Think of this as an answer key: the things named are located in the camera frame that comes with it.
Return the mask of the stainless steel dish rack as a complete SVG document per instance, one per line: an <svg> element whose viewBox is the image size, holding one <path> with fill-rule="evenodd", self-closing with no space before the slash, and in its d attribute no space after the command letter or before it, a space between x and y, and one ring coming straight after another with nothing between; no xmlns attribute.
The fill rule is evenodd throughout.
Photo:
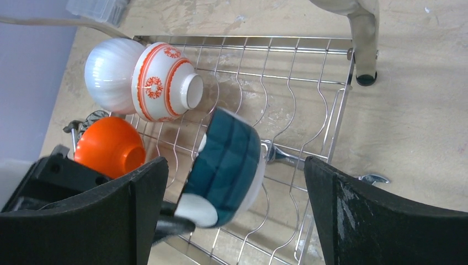
<svg viewBox="0 0 468 265"><path fill-rule="evenodd" d="M246 119L262 139L298 158L331 162L356 67L345 17L309 1L136 1L124 32L150 45L181 49L204 80L195 110L166 123L137 115L147 157L169 163L165 199L175 202L216 107ZM171 237L151 264L324 264L304 173L267 163L245 213L219 229Z"/></svg>

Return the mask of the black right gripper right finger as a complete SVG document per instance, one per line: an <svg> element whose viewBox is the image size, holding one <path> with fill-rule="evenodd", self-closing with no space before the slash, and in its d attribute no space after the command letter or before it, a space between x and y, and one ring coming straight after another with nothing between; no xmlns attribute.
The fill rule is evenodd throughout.
<svg viewBox="0 0 468 265"><path fill-rule="evenodd" d="M467 213L364 183L308 157L305 182L326 264L466 264Z"/></svg>

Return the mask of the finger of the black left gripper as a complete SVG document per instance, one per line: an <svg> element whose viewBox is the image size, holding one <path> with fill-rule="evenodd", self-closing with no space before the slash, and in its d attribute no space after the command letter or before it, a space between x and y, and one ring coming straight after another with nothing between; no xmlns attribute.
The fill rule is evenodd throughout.
<svg viewBox="0 0 468 265"><path fill-rule="evenodd" d="M169 237L195 231L195 224L187 218L174 215L177 205L163 201L159 218L155 227L152 245L163 242Z"/></svg>

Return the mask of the solid orange bowl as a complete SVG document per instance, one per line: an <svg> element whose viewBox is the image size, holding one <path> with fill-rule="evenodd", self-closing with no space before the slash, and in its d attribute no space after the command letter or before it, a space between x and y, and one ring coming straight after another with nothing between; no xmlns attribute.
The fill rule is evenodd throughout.
<svg viewBox="0 0 468 265"><path fill-rule="evenodd" d="M92 124L77 143L74 161L111 179L145 163L146 151L137 130L126 120L106 117Z"/></svg>

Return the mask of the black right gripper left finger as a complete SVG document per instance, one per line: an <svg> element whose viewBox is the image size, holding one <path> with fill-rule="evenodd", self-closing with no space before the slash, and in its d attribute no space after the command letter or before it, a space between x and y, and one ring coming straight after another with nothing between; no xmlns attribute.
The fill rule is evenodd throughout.
<svg viewBox="0 0 468 265"><path fill-rule="evenodd" d="M158 157L43 209L1 213L1 263L147 264L167 178Z"/></svg>

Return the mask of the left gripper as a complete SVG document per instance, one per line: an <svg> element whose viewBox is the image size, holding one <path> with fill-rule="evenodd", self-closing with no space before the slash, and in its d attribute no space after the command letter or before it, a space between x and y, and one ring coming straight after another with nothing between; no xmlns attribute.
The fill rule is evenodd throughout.
<svg viewBox="0 0 468 265"><path fill-rule="evenodd" d="M1 212L39 210L110 181L110 178L67 157L57 145L35 162L1 161Z"/></svg>

